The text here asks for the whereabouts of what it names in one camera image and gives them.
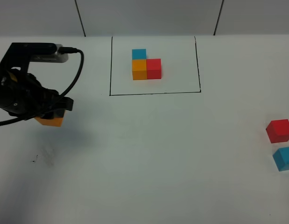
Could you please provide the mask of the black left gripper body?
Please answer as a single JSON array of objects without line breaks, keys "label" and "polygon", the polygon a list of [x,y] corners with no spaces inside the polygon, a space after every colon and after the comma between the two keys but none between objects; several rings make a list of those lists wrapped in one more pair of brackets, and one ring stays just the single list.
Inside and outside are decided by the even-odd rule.
[{"label": "black left gripper body", "polygon": [[24,75],[18,69],[4,70],[0,67],[0,108],[11,116],[28,114],[37,117],[62,117],[65,111],[72,111],[73,99],[59,97],[56,90],[42,87],[30,73]]}]

